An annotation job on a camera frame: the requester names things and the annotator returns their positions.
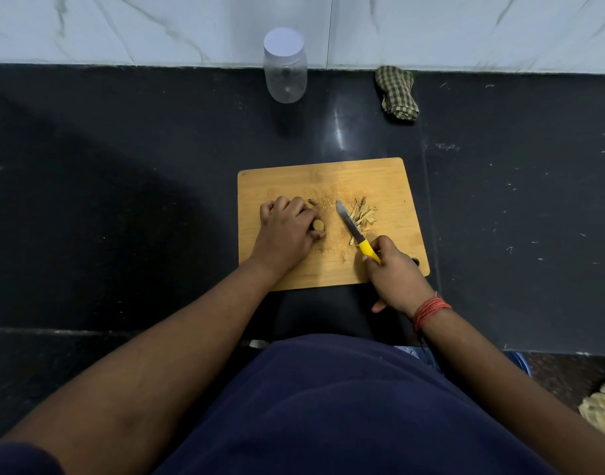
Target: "knife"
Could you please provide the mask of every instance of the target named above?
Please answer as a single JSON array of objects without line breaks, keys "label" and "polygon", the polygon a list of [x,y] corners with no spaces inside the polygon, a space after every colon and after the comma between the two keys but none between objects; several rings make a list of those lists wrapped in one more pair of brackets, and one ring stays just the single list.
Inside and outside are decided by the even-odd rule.
[{"label": "knife", "polygon": [[371,258],[373,258],[373,260],[377,262],[378,265],[381,265],[382,261],[380,260],[380,257],[378,257],[378,255],[373,251],[373,247],[371,247],[371,244],[366,238],[364,238],[364,235],[362,235],[362,233],[358,230],[357,226],[355,225],[355,222],[351,219],[348,212],[346,211],[344,204],[340,200],[338,200],[337,202],[335,202],[335,208],[338,210],[338,215],[340,215],[340,218],[351,232],[351,235],[355,239],[355,243],[360,247],[362,253],[366,256],[370,256]]}]

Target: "wooden cutting board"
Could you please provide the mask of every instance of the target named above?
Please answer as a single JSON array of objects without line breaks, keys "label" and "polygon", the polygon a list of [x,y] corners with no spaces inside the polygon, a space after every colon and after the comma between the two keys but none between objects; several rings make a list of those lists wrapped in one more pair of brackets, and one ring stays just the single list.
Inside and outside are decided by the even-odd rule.
[{"label": "wooden cutting board", "polygon": [[259,207],[280,195],[317,198],[316,206],[326,224],[327,238],[314,243],[311,253],[288,273],[274,290],[325,287],[366,282],[362,253],[349,246],[351,235],[335,210],[340,199],[350,211],[355,198],[366,196],[378,207],[377,221],[364,233],[374,240],[387,235],[404,253],[419,260],[424,275],[430,273],[424,241],[401,158],[340,161],[298,167],[260,168],[239,172],[239,263],[250,257],[261,227]]}]

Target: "white jar lid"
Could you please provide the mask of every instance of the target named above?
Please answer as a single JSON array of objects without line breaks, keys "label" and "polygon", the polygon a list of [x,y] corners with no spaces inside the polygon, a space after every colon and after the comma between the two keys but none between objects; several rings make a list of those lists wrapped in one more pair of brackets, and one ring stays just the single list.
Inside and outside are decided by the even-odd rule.
[{"label": "white jar lid", "polygon": [[274,28],[263,39],[265,56],[275,63],[297,62],[304,50],[303,36],[291,28]]}]

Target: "person's left hand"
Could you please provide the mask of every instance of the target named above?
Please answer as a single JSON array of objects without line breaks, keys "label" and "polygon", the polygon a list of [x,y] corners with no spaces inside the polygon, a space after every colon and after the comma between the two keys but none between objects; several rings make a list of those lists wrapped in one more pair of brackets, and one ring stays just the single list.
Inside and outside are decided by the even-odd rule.
[{"label": "person's left hand", "polygon": [[277,279],[303,261],[314,241],[326,235],[309,229],[318,211],[298,196],[291,201],[280,196],[265,202],[260,214],[261,231],[249,260],[266,267]]}]

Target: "yellow knife handle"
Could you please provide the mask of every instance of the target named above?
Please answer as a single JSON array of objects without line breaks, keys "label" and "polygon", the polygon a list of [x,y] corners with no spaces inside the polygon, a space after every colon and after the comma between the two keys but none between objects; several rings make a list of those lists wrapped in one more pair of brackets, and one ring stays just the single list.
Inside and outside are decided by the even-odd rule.
[{"label": "yellow knife handle", "polygon": [[382,264],[380,257],[378,257],[378,255],[373,251],[373,247],[371,247],[371,244],[368,242],[368,240],[364,240],[358,246],[360,247],[360,250],[362,250],[362,253],[364,255],[373,258],[373,260],[375,260],[378,265]]}]

